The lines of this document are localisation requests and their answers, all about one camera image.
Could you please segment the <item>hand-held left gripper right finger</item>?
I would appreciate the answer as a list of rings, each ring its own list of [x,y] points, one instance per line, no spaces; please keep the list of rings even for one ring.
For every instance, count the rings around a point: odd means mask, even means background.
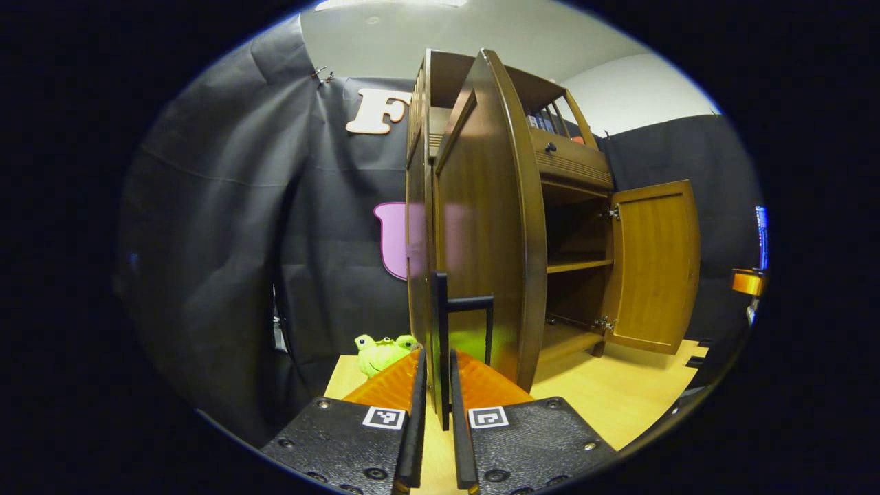
[[[563,397],[536,399],[452,350],[456,481],[470,494],[544,494],[591,475],[618,451]]]

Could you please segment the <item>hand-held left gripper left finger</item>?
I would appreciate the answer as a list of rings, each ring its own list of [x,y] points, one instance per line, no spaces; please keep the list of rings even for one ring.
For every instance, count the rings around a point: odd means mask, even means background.
[[[426,367],[413,351],[342,399],[314,399],[261,453],[333,494],[410,493],[421,485]]]

